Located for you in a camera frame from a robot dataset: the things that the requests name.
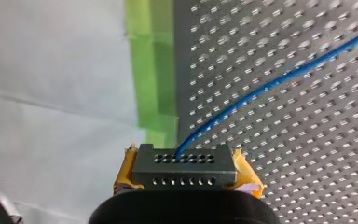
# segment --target perforated metal sheet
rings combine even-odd
[[[358,35],[356,0],[175,4],[178,140],[239,97]],[[358,223],[358,48],[281,85],[192,147],[247,147],[283,223]]]

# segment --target gray wall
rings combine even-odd
[[[142,142],[124,2],[0,0],[0,191],[25,223],[85,223]]]

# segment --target blue cable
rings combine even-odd
[[[283,83],[287,82],[290,79],[303,76],[304,74],[308,73],[309,71],[315,69],[319,65],[337,57],[342,52],[354,49],[358,45],[358,36],[356,36],[353,40],[341,45],[340,47],[333,49],[325,55],[309,62],[306,64],[303,64],[299,66],[297,69],[292,70],[288,72],[286,75],[280,76],[275,78],[274,80],[270,81],[269,83],[265,84],[264,86],[260,87],[259,89],[250,92],[249,94],[242,97],[240,100],[238,100],[235,104],[227,107],[224,109],[220,114],[216,115],[214,118],[210,119],[209,121],[202,124],[195,132],[193,132],[175,151],[175,157],[176,159],[179,159],[179,157],[182,155],[182,153],[190,146],[192,141],[195,141],[207,132],[208,130],[212,129],[214,125],[217,125],[219,122],[223,121],[226,116],[229,116],[233,112],[235,112],[237,109],[239,109],[241,106],[247,105],[252,100],[260,96],[261,94],[264,94],[271,89],[282,85]]]

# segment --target hole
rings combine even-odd
[[[214,179],[214,178],[210,178],[209,180],[208,180],[208,184],[209,185],[214,185],[216,183],[216,180]]]

